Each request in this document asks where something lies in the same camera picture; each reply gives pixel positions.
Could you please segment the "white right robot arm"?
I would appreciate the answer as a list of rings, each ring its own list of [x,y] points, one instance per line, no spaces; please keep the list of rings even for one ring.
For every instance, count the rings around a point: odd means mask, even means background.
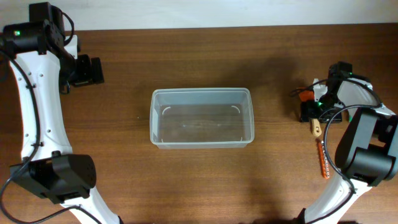
[[[318,151],[328,185],[293,223],[340,223],[359,199],[397,174],[397,115],[374,91],[369,78],[337,62],[324,80],[292,90],[299,96],[300,120],[322,135]]]

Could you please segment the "red scraper wooden handle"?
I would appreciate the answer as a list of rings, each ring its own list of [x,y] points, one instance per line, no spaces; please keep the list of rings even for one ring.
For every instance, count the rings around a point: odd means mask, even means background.
[[[319,112],[320,105],[315,99],[315,94],[312,90],[304,90],[299,93],[300,104],[300,121],[309,122],[311,124],[311,132],[317,138],[322,134],[320,127]]]

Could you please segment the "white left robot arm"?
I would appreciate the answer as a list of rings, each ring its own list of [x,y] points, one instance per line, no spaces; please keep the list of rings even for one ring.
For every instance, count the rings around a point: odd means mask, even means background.
[[[1,34],[1,55],[14,73],[21,106],[21,163],[9,182],[72,212],[81,223],[121,223],[96,188],[93,159],[74,154],[63,123],[60,97],[71,87],[101,84],[99,58],[80,52],[77,35],[66,35],[69,17],[49,2],[29,5],[29,21]]]

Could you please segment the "clear plastic container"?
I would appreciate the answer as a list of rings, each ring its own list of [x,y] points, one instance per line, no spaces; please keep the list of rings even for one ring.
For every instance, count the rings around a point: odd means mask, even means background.
[[[152,94],[150,141],[160,149],[243,148],[254,138],[247,88],[172,88]]]

